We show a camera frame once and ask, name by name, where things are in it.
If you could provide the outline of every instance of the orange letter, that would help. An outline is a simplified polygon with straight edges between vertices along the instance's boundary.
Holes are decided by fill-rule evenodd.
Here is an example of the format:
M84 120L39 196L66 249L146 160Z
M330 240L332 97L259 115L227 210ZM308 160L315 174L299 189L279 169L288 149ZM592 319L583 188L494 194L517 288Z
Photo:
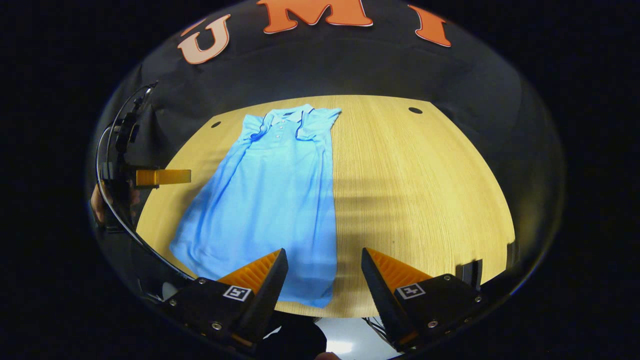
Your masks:
M291 20L287 11L292 12L308 25L316 25L320 16L331 6L331 15L326 21L333 25L371 26L360 0L260 0L257 4L267 6L269 26L264 28L267 34L291 30L298 25Z
M178 45L178 49L182 50L182 55L188 63L201 64L205 61L213 59L227 47L227 44L229 43L229 32L227 31L227 23L225 21L229 17L231 17L231 15L225 15L207 25L205 29L211 29L211 34L213 34L214 39L213 46L211 46L207 50L200 50L200 47L198 46L198 40L196 38L200 34L199 32L184 39ZM191 29L192 28L187 29L182 33L182 35L186 34Z
M423 9L416 8L413 5L409 5L410 8L414 9L415 12L418 13L418 17L420 18L420 29L415 31L415 34L424 40L429 40L430 42L434 42L438 45L450 47L451 43L444 36L444 27L442 24L446 24L447 22L442 20L441 18L433 15L430 12L427 12Z

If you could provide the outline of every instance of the orange block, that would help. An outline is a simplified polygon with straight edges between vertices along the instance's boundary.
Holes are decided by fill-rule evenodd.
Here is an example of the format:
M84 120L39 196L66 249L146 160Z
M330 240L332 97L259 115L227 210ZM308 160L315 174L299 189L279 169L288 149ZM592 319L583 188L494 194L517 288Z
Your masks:
M368 247L366 249L371 256L371 259L373 259L374 264L376 264L382 278L385 280L389 291L392 293L401 286L433 278L433 276L429 276L400 260L390 257L389 255L385 255Z
M184 184L191 182L191 170L136 170L137 186Z
M280 249L220 278L218 282L249 288L257 294L279 253Z

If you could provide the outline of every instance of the light blue polo shirt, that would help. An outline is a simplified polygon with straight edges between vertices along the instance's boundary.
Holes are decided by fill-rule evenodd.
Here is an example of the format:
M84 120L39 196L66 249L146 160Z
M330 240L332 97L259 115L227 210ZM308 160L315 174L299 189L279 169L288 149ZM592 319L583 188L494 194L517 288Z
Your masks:
M284 248L289 271L279 300L326 306L337 266L330 130L340 111L306 104L246 115L182 217L175 257L217 280Z

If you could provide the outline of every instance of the shirt placket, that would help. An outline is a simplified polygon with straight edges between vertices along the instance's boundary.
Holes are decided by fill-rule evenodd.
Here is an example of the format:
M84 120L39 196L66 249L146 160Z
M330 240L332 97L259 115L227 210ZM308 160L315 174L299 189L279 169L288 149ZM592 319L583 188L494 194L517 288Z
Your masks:
M286 120L281 119L280 117L278 117L277 119L278 120L273 125L273 127L275 127L275 140L276 142L281 143L282 138L284 137L284 127L286 124Z

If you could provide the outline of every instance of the cable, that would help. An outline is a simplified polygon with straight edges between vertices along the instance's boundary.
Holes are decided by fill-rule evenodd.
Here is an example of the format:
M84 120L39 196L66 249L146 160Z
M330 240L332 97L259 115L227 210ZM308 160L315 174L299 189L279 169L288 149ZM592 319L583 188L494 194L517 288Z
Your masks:
M378 319L373 318L373 321L375 321L375 322L376 322L376 324L378 324L378 326L380 327L380 329L383 329L383 330L385 329L385 327L384 327L384 326L382 326L382 324L380 324L380 323L378 322Z
M387 338L387 335L385 334L385 332L382 330L378 329L378 326L374 323L372 323L369 318L362 318L364 320L365 323L367 323L367 325L369 325L373 331L378 335L378 337L380 337L380 339L382 339L382 341L384 341L385 343L387 343L389 346L393 347L393 345L391 345L391 342L389 341L389 339Z

